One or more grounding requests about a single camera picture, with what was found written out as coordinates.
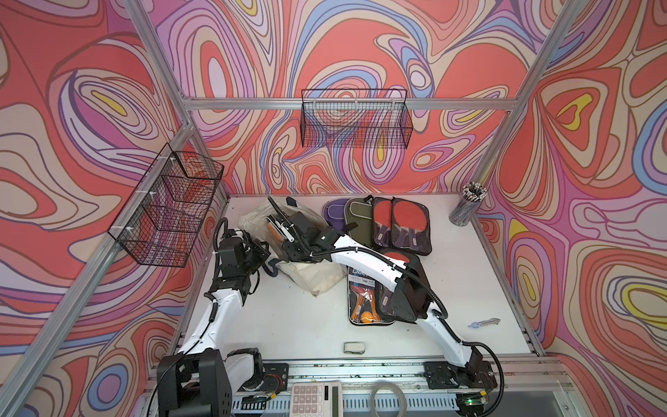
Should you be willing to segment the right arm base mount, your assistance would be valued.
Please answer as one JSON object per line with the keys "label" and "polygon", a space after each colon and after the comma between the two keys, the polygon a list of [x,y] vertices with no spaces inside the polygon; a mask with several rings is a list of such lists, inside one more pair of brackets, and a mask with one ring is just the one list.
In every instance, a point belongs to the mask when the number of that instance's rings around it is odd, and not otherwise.
{"label": "right arm base mount", "polygon": [[489,361],[481,361],[476,371],[460,368],[446,361],[425,361],[424,376],[430,389],[483,389],[498,387],[496,374]]}

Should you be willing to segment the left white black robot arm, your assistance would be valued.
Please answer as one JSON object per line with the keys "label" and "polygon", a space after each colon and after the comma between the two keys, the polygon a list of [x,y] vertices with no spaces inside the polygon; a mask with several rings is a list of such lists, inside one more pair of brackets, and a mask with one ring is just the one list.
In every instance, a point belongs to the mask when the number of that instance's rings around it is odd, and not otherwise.
{"label": "left white black robot arm", "polygon": [[269,245],[230,229],[214,244],[215,267],[203,318],[177,354],[165,356],[154,392],[159,416],[229,416],[234,394],[255,390],[265,379],[259,349],[224,354],[225,337],[249,295],[251,276],[269,258]]}

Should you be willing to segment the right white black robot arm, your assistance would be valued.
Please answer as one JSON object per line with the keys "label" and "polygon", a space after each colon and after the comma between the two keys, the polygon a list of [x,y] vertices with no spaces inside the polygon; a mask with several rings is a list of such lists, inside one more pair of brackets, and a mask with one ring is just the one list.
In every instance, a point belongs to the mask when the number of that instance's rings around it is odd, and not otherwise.
{"label": "right white black robot arm", "polygon": [[394,314],[418,325],[436,343],[455,377],[456,385],[503,389],[505,375],[498,356],[482,342],[467,342],[447,323],[448,312],[429,283],[417,274],[414,263],[403,262],[354,241],[330,226],[320,227],[297,211],[286,213],[273,199],[267,217],[281,238],[282,250],[291,262],[333,262],[355,269],[393,293]]}

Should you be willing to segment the clear red paddle case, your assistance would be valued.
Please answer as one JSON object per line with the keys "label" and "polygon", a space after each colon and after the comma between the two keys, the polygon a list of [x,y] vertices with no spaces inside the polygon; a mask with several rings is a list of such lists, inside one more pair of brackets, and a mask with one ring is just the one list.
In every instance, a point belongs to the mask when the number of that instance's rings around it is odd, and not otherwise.
{"label": "clear red paddle case", "polygon": [[392,201],[373,198],[373,245],[377,248],[392,246]]}
{"label": "clear red paddle case", "polygon": [[430,214],[425,205],[394,198],[391,221],[391,244],[394,248],[415,255],[432,253]]}

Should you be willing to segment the clear case with orange balls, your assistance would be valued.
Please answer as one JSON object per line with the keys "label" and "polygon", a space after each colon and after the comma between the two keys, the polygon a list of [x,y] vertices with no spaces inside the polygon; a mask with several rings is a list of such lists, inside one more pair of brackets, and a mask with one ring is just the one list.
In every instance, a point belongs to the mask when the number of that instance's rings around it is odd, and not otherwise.
{"label": "clear case with orange balls", "polygon": [[347,268],[348,319],[354,326],[390,326],[396,322],[393,293],[358,269]]}

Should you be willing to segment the purple paddle case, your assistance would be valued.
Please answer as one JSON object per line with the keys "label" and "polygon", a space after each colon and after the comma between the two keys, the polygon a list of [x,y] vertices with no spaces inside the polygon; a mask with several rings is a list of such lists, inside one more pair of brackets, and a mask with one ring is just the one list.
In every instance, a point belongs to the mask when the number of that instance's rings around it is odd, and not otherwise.
{"label": "purple paddle case", "polygon": [[325,203],[322,208],[324,220],[339,232],[345,231],[345,208],[348,201],[348,198],[337,198]]}

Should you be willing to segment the olive green paddle case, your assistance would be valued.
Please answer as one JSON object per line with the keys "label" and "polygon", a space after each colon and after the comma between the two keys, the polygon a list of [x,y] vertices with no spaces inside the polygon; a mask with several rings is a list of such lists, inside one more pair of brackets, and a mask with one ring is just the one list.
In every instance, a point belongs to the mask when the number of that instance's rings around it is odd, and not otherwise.
{"label": "olive green paddle case", "polygon": [[354,241],[367,247],[373,246],[373,196],[349,199],[344,219],[347,234]]}

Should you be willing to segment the beige canvas tote bag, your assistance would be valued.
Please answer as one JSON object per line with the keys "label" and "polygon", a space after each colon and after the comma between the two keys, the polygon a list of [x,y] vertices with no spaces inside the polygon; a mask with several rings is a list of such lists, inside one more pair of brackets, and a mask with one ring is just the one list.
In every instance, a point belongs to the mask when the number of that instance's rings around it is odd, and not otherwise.
{"label": "beige canvas tote bag", "polygon": [[289,277],[298,287],[306,290],[312,296],[318,297],[332,289],[347,277],[345,268],[327,259],[313,261],[292,261],[282,247],[278,233],[269,227],[267,218],[277,217],[274,207],[269,201],[255,205],[254,209],[238,220],[238,227],[250,234],[253,238],[269,244],[272,257],[277,258],[277,269]]}

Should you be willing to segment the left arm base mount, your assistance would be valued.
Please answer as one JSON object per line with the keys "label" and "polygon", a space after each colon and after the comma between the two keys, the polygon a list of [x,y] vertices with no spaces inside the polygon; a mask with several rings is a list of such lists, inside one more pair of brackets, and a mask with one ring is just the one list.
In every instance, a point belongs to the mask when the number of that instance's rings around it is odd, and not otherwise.
{"label": "left arm base mount", "polygon": [[270,362],[263,365],[261,382],[246,382],[238,393],[279,394],[288,387],[289,365],[286,362]]}

